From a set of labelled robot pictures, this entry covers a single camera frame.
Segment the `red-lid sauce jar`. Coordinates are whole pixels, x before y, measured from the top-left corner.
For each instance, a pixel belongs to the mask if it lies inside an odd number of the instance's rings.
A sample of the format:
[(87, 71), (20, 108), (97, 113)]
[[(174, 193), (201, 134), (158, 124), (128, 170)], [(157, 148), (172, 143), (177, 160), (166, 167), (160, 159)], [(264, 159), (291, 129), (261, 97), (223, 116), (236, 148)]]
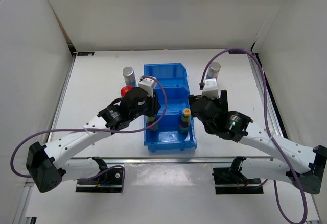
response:
[(130, 90), (132, 89), (131, 86), (125, 86), (121, 89), (120, 91), (120, 94), (121, 94), (121, 97), (124, 98), (127, 94), (127, 92), (129, 92)]

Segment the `yellow-cap sauce bottle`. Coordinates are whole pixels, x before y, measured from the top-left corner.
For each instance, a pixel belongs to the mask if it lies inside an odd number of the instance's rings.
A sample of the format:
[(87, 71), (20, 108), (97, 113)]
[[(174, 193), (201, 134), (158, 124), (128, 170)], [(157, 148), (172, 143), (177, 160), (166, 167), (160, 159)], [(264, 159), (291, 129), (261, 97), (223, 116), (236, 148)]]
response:
[(148, 127), (148, 131), (155, 132), (158, 130), (158, 124), (153, 125), (156, 123), (157, 119), (155, 116), (153, 117), (147, 117), (146, 116), (146, 127)]
[(191, 110), (189, 108), (185, 108), (181, 115), (178, 130), (182, 134), (186, 134), (189, 131), (191, 124)]

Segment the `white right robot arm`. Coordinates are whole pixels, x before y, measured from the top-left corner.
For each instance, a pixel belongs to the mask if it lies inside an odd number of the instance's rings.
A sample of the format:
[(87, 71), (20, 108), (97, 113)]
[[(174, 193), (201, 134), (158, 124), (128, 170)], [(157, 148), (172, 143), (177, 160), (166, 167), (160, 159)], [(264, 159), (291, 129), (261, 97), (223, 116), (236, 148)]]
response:
[(309, 194), (319, 194), (326, 167), (326, 147), (304, 146), (273, 134), (249, 116), (229, 111), (227, 91), (219, 98), (189, 95), (191, 114), (204, 125), (208, 134), (254, 147), (273, 160), (236, 157), (229, 169), (235, 183), (245, 179), (267, 178), (292, 184)]

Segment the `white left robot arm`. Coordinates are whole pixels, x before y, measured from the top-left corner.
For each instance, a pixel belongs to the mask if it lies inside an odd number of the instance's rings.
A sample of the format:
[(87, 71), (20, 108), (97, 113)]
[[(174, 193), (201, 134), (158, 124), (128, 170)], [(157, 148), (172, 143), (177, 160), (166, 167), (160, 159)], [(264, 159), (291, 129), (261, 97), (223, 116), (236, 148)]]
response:
[(99, 185), (111, 181), (109, 168), (100, 157), (78, 162), (71, 158), (95, 142), (123, 131), (142, 115), (156, 116), (160, 108), (157, 92), (149, 95), (146, 90), (133, 87), (76, 132), (45, 145), (33, 143), (29, 147), (26, 168), (39, 192), (49, 192), (68, 180)]

